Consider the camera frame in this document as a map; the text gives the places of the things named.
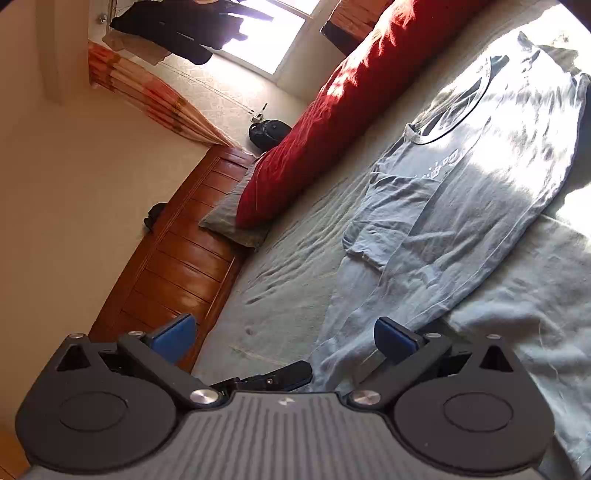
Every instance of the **window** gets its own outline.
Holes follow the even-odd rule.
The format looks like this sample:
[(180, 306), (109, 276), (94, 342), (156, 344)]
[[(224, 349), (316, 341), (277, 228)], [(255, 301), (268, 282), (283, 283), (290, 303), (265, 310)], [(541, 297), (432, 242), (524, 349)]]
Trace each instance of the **window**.
[(232, 40), (223, 51), (255, 66), (272, 76), (302, 26), (311, 20), (311, 14), (320, 0), (244, 0), (242, 5), (255, 8), (273, 17), (272, 21), (243, 17), (240, 32), (247, 40)]

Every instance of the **window pane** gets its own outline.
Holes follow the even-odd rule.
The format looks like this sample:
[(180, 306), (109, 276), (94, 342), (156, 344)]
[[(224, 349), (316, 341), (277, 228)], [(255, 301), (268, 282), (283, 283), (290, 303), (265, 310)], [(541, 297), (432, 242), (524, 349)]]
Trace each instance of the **window pane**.
[(320, 0), (281, 0), (283, 3), (287, 5), (291, 5), (293, 8), (297, 8), (299, 11), (304, 12), (305, 14), (310, 15), (316, 5), (320, 3)]
[(268, 73), (275, 73), (304, 24), (304, 19), (266, 0), (245, 0), (241, 5), (265, 12), (272, 16), (273, 20), (267, 22), (243, 17), (244, 22), (240, 32), (248, 35), (248, 39), (231, 40), (224, 46), (223, 51), (252, 63)]

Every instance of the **bed frame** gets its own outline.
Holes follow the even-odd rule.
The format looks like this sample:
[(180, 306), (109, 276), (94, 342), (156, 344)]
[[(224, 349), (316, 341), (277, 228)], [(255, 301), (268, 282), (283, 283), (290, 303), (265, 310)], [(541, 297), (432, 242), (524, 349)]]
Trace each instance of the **bed frame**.
[(197, 223), (254, 160), (228, 147), (207, 152), (121, 272), (90, 330), (92, 341), (113, 342), (130, 330), (150, 332), (179, 313), (191, 313), (199, 324), (197, 338), (177, 365), (192, 369), (249, 251)]

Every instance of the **white wall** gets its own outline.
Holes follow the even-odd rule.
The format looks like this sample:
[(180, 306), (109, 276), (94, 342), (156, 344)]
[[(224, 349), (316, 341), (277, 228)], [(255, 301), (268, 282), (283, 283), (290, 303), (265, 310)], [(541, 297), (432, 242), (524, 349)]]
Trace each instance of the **white wall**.
[(335, 47), (320, 29), (329, 19), (338, 0), (326, 0), (322, 10), (310, 24), (310, 28), (293, 45), (290, 55), (282, 66), (277, 86), (305, 102), (316, 97), (345, 55)]
[[(0, 73), (0, 424), (9, 429), (56, 347), (96, 319), (149, 208), (167, 201), (207, 150), (90, 88), (80, 55), (87, 10), (61, 9), (87, 8), (84, 0), (55, 0), (50, 18), (72, 29), (37, 51), (51, 29), (35, 33), (31, 24), (47, 12), (39, 2), (52, 1), (14, 0), (0, 12), (0, 35), (11, 32), (2, 58), (20, 68), (16, 80)], [(47, 51), (54, 65), (39, 61)]]

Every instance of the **gathered curtain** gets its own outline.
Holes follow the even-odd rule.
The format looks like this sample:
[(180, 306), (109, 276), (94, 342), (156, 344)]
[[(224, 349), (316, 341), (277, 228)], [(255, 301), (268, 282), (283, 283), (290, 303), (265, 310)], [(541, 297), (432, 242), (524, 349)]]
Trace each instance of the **gathered curtain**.
[(131, 60), (89, 40), (90, 81), (119, 93), (160, 125), (206, 145), (238, 147), (181, 94)]

